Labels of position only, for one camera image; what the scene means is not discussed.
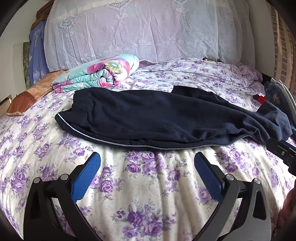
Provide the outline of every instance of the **folded quilt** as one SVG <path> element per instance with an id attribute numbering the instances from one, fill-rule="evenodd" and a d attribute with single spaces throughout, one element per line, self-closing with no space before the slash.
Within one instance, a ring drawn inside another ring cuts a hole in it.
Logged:
<path id="1" fill-rule="evenodd" d="M 64 93 L 90 87 L 116 86 L 139 67 L 138 57 L 120 54 L 81 64 L 56 78 L 52 84 L 55 93 Z"/>

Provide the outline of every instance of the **silver screw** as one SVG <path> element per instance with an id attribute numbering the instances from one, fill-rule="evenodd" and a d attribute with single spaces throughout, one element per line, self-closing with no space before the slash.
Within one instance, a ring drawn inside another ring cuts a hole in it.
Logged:
<path id="1" fill-rule="evenodd" d="M 226 175 L 226 178 L 227 178 L 229 181 L 233 181 L 233 180 L 234 180 L 234 176 L 232 176 L 231 174 L 227 174 L 227 175 Z"/>
<path id="2" fill-rule="evenodd" d="M 68 174 L 63 174 L 63 175 L 61 175 L 61 180 L 65 181 L 68 179 L 68 177 L 69 177 Z"/>
<path id="3" fill-rule="evenodd" d="M 34 178 L 33 182 L 34 183 L 39 183 L 40 182 L 40 178 L 38 178 L 38 177 L 37 178 Z"/>
<path id="4" fill-rule="evenodd" d="M 254 182 L 257 183 L 257 184 L 260 184 L 261 183 L 260 179 L 258 179 L 258 178 L 255 178 L 254 179 Z"/>

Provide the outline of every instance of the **bed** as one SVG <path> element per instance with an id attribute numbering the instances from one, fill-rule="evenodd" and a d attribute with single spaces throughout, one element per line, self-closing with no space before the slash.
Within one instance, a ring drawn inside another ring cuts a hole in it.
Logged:
<path id="1" fill-rule="evenodd" d="M 201 36 L 200 29 L 187 34 L 184 42 L 179 41 L 179 36 L 187 33 L 185 29 L 192 27 L 189 17 L 192 15 L 186 13 L 192 9 L 190 4 L 193 3 L 166 0 L 162 1 L 163 5 L 157 3 L 158 7 L 173 9 L 174 23 L 179 24 L 178 28 L 184 32 L 173 31 L 175 25 L 172 25 L 166 34 L 157 35 L 152 31 L 155 28 L 151 27 L 149 35 L 145 35 L 148 38 L 127 40 L 126 35 L 122 38 L 124 40 L 116 37 L 110 40 L 112 44 L 108 44 L 108 40 L 101 42 L 96 39 L 108 39 L 111 25 L 115 26 L 114 33 L 119 34 L 134 28 L 130 15 L 159 14 L 152 1 L 108 1 L 108 6 L 105 1 L 87 1 L 82 6 L 75 3 L 73 6 L 76 7 L 69 7 L 67 1 L 62 5 L 62 1 L 56 0 L 45 29 L 44 45 L 49 70 L 72 68 L 108 54 L 131 53 L 155 65 L 138 69 L 126 81 L 112 88 L 114 91 L 151 89 L 170 92 L 174 85 L 185 85 L 212 91 L 232 104 L 256 111 L 260 104 L 252 95 L 265 93 L 262 75 L 253 68 L 256 38 L 252 34 L 247 2 L 207 2 L 202 7 L 208 13 L 215 12 L 217 17 L 212 23 L 218 26 L 213 38 L 205 38 L 209 32 L 204 28 L 201 41 L 194 41 L 197 39 L 194 34 Z M 137 4 L 149 6 L 137 12 Z M 147 9 L 150 9 L 150 14 L 145 12 Z M 102 10 L 106 14 L 102 19 L 107 19 L 110 26 L 102 27 L 100 32 L 100 28 L 95 28 L 99 26 L 96 11 Z M 227 17 L 218 21 L 219 14 Z M 205 21 L 206 18 L 210 18 L 210 14 L 203 14 L 200 20 Z M 90 29 L 88 21 L 97 32 Z M 226 26 L 229 28 L 229 23 L 235 27 L 224 29 Z M 162 29 L 157 30 L 163 33 L 164 25 L 159 26 Z M 138 29 L 137 37 L 143 36 L 143 29 Z M 229 30 L 232 34 L 226 37 L 223 31 Z M 203 57 L 225 63 L 203 61 Z M 275 227 L 278 211 L 293 187 L 294 177 L 265 146 L 247 138 L 226 147 L 169 152 L 125 151 L 95 145 L 69 135 L 54 120 L 58 112 L 71 108 L 73 94 L 73 91 L 50 93 L 23 116 L 2 116 L 0 119 L 0 209 L 20 237 L 23 237 L 26 198 L 33 179 L 55 180 L 63 173 L 71 173 L 94 151 L 100 154 L 102 164 L 84 198 L 77 204 L 103 240 L 192 240 L 217 206 L 193 166 L 194 155 L 199 151 L 210 163 L 218 165 L 224 173 L 233 174 L 238 180 L 259 178 L 267 196 L 272 227 Z M 296 145 L 292 139 L 288 142 Z M 56 201 L 55 208 L 63 229 L 73 234 Z M 223 233 L 229 231 L 237 211 L 234 209 Z"/>

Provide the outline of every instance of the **floral quilt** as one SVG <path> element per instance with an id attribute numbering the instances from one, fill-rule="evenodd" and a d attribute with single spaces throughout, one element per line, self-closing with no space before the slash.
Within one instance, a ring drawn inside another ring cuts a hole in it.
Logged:
<path id="1" fill-rule="evenodd" d="M 252 95 L 264 94 L 259 81 L 260 75 L 243 65 L 187 58 L 138 69 L 112 90 L 170 92 L 174 85 L 185 85 L 212 91 L 256 111 L 260 104 Z M 226 147 L 168 152 L 95 145 L 64 132 L 54 120 L 58 112 L 71 107 L 73 94 L 50 93 L 23 116 L 0 119 L 0 208 L 21 237 L 33 179 L 55 180 L 71 173 L 94 151 L 101 156 L 101 167 L 77 204 L 103 240 L 192 240 L 217 206 L 194 168 L 194 155 L 199 151 L 238 180 L 261 179 L 272 225 L 276 223 L 294 179 L 288 167 L 265 146 L 248 138 Z M 239 201 L 224 233 L 230 229 L 238 206 Z M 63 229 L 73 235 L 56 201 L 55 207 Z"/>

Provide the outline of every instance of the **red object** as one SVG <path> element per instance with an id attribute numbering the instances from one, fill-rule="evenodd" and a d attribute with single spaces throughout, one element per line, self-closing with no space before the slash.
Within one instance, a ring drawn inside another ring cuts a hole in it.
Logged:
<path id="1" fill-rule="evenodd" d="M 263 104 L 263 102 L 266 101 L 266 98 L 264 96 L 259 96 L 258 101 L 260 104 Z"/>

